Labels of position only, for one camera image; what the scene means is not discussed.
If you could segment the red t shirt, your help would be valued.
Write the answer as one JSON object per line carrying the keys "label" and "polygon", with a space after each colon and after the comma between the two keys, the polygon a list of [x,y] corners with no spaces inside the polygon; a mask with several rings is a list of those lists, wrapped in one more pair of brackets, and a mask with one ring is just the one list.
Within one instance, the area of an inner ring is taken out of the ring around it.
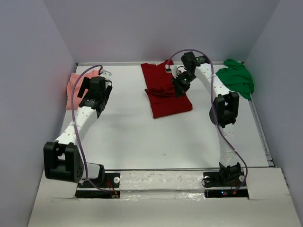
{"label": "red t shirt", "polygon": [[148,96],[154,119],[188,112],[193,109],[187,95],[176,97],[175,87],[171,81],[173,76],[165,71],[167,63],[168,61],[158,65],[141,64],[146,83],[145,92]]}

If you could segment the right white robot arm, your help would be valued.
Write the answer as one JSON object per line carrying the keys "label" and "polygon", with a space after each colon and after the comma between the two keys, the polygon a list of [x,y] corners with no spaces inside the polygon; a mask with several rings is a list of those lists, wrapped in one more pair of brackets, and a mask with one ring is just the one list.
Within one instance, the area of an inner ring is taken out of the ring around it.
{"label": "right white robot arm", "polygon": [[213,63],[204,53],[195,56],[193,49],[184,49],[181,53],[183,54],[181,56],[183,72],[179,72],[178,67],[170,62],[167,62],[165,66],[165,71],[173,76],[171,82],[174,85],[176,97],[183,96],[189,90],[191,82],[199,79],[210,94],[209,117],[216,127],[219,139],[219,170],[204,173],[202,185],[207,189],[231,187],[238,190],[244,185],[248,173],[242,170],[241,165],[244,165],[245,161],[231,144],[240,96],[221,82],[214,72]]}

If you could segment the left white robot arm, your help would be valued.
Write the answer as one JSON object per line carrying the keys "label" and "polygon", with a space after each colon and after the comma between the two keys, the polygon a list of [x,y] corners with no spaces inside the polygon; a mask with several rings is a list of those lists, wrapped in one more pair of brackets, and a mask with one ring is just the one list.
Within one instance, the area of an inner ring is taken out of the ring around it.
{"label": "left white robot arm", "polygon": [[85,77],[78,92],[79,107],[72,121],[53,142],[43,147],[47,179],[79,183],[88,178],[88,164],[80,144],[86,133],[104,111],[112,91],[112,82],[105,77]]}

